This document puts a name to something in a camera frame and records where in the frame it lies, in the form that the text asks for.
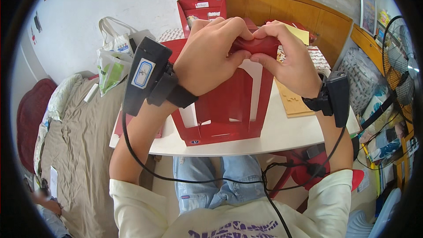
picture frame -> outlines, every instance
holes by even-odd
[[[376,35],[377,4],[376,0],[361,0],[360,28],[370,34]]]
[[[377,22],[377,28],[376,28],[376,43],[382,47],[382,42],[383,42],[383,36],[385,34],[385,27],[383,26],[382,23],[380,23],[379,21]]]

purple print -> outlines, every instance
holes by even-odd
[[[218,230],[199,233],[189,230],[188,234],[193,238],[275,238],[277,236],[266,232],[273,230],[278,225],[277,221],[271,221],[265,225],[247,225],[240,221],[231,221]]]

wooden cabinet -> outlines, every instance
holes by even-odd
[[[295,1],[272,0],[270,19],[288,20],[301,23],[309,32],[314,34],[320,8]]]
[[[345,20],[333,13],[320,10],[314,34],[317,40],[313,43],[333,68],[348,37],[352,21]]]
[[[369,56],[370,60],[377,66],[379,71],[384,76],[382,64],[382,48],[367,32],[361,29],[357,24],[354,24],[351,32],[351,39]]]
[[[228,18],[248,17],[261,26],[270,18],[272,0],[226,0]]]
[[[319,47],[334,66],[351,29],[352,19],[312,0],[226,0],[228,18],[250,18],[257,26],[267,19],[299,22],[317,36]]]

person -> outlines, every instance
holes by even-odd
[[[37,204],[37,209],[52,234],[56,238],[71,238],[70,233],[60,220],[62,215],[60,204],[49,195],[49,191],[46,188],[39,188],[31,193],[31,198]]]
[[[286,60],[280,64],[265,54],[239,50],[228,56],[234,40],[277,37]],[[212,22],[195,20],[178,57],[174,71],[179,84],[200,96],[229,79],[244,59],[261,63],[279,82],[304,98],[316,98],[321,81],[304,44],[287,27],[268,22],[251,33],[241,18],[217,18]],[[144,102],[128,125],[131,146],[145,162],[150,146],[166,118],[177,107]],[[333,116],[316,112],[327,154],[332,151],[341,128]],[[351,205],[353,150],[348,131],[329,160],[330,174],[309,191],[308,208],[303,214],[274,201],[293,237],[343,237]],[[223,176],[245,182],[261,179],[254,156],[224,157]],[[164,197],[137,185],[142,168],[131,156],[124,139],[118,142],[110,161],[109,193],[114,201],[114,217],[120,237],[246,238],[287,237],[283,224],[264,197],[262,183],[240,184],[224,181],[220,189],[213,183],[176,183],[181,214],[169,225]],[[213,177],[207,158],[176,157],[174,176],[187,180]]]

jeans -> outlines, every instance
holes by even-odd
[[[262,171],[255,156],[220,157],[223,177],[240,182],[262,180]],[[190,181],[214,179],[215,169],[208,157],[173,157],[173,176]],[[225,204],[237,204],[265,197],[262,183],[240,184],[223,181],[216,187],[215,182],[193,184],[175,182],[180,214],[196,208],[214,209]]]

